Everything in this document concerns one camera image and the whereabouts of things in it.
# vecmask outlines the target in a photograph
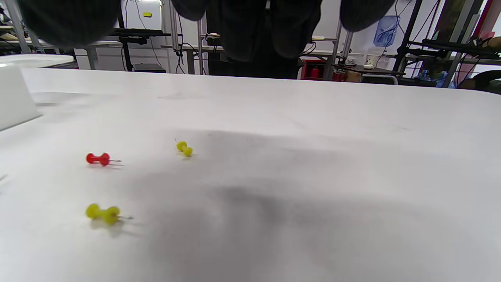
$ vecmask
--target table leg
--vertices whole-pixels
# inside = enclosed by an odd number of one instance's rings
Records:
[[[188,73],[195,74],[195,51],[186,50],[186,60],[188,61]]]
[[[331,81],[334,73],[334,56],[327,57],[327,62],[324,70],[324,80]]]
[[[87,58],[89,59],[89,65],[91,67],[91,70],[98,69],[99,59],[97,57],[96,48],[93,47],[87,48],[85,49],[85,51],[87,51]]]

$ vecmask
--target desk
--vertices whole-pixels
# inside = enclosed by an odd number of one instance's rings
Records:
[[[26,39],[26,43],[29,46],[35,45],[34,42],[32,42],[30,39]],[[19,41],[17,41],[17,40],[0,41],[0,46],[9,46],[9,45],[19,45]],[[40,45],[41,45],[42,49],[55,49],[56,53],[59,54],[59,48],[57,48],[56,46],[54,46],[48,42],[40,40]],[[96,42],[88,45],[85,48],[77,48],[77,49],[75,49],[75,51],[76,51],[76,53],[78,53],[78,51],[77,51],[78,49],[85,50],[87,52],[87,54],[85,56],[87,56],[89,59],[89,64],[90,64],[91,69],[96,70],[96,69],[98,69],[98,65],[99,65],[99,59],[97,56],[96,48],[97,47],[112,47],[112,46],[122,46],[122,44],[118,41],[99,40],[99,41],[96,41]]]
[[[0,132],[1,281],[499,281],[498,95],[24,74],[44,116]]]
[[[109,41],[109,40],[99,40],[96,41],[85,48],[81,48],[86,51],[87,59],[89,60],[89,66],[91,70],[99,69],[99,57],[97,55],[96,48],[98,47],[121,47],[122,43],[118,41]],[[79,52],[78,49],[75,49],[75,56],[84,56],[83,52]]]

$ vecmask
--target workbench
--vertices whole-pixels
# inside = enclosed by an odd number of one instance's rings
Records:
[[[43,116],[0,132],[1,281],[501,277],[498,95],[23,73]],[[103,152],[123,166],[85,162]]]

